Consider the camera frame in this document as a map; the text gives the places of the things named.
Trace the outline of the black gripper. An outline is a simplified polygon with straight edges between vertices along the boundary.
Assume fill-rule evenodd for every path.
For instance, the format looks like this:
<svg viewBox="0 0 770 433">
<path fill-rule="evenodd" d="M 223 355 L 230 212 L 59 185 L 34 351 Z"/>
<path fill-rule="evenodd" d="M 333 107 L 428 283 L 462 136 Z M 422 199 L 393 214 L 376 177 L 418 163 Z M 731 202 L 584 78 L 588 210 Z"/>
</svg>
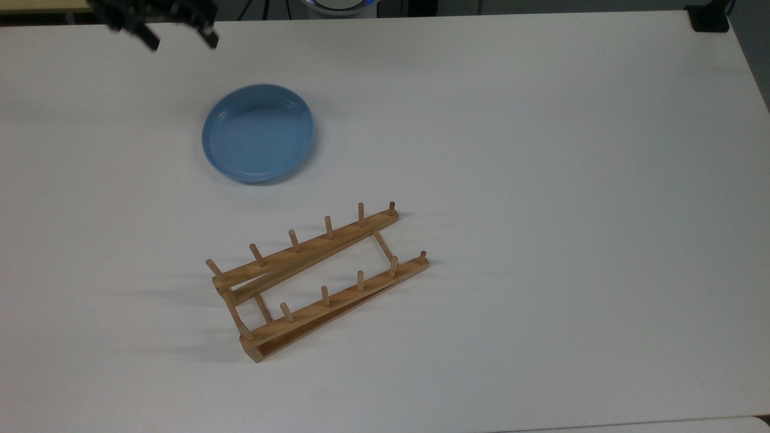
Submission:
<svg viewBox="0 0 770 433">
<path fill-rule="evenodd" d="M 195 28 L 206 45 L 214 50 L 220 38 L 214 22 L 219 8 L 214 1 L 88 1 L 102 24 L 112 31 L 133 32 L 152 52 L 159 47 L 159 37 L 146 25 L 171 22 Z"/>
</svg>

